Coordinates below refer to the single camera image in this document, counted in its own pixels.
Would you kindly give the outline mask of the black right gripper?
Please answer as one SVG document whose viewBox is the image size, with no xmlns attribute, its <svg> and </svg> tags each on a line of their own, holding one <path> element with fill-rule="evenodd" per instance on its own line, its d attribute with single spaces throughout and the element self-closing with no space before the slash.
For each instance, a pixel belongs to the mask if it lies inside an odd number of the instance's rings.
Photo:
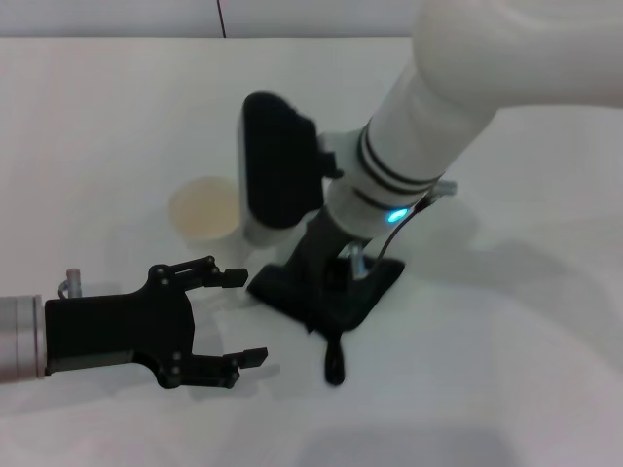
<svg viewBox="0 0 623 467">
<path fill-rule="evenodd" d="M 285 264 L 294 279 L 306 285 L 345 292 L 352 280 L 351 260 L 336 260 L 352 242 L 363 241 L 347 233 L 331 215 L 316 215 L 307 222 L 305 233 Z M 247 269 L 220 269 L 213 256 L 206 256 L 168 267 L 171 284 L 184 291 L 199 288 L 240 288 L 248 280 Z"/>
</svg>

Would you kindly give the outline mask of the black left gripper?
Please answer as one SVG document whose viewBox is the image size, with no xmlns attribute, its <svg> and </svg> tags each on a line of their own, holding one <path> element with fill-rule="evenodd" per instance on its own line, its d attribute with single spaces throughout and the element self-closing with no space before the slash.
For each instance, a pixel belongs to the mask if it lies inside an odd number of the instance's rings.
<svg viewBox="0 0 623 467">
<path fill-rule="evenodd" d="M 195 331 L 184 282 L 156 265 L 138 290 L 45 303 L 46 374 L 139 364 L 160 387 L 232 389 L 239 371 L 260 367 L 266 347 L 223 356 L 191 355 Z"/>
</svg>

